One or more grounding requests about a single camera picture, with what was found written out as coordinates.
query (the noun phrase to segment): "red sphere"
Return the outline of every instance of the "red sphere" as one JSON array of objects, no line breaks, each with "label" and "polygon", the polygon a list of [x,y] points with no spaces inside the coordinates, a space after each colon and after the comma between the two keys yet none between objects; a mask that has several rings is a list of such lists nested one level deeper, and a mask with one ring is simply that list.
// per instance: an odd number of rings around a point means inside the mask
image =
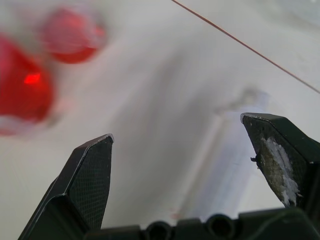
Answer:
[{"label": "red sphere", "polygon": [[87,6],[61,7],[40,29],[46,50],[58,61],[76,64],[89,59],[102,45],[105,31]]},{"label": "red sphere", "polygon": [[46,118],[54,87],[44,68],[1,35],[0,52],[0,134],[17,134]]}]

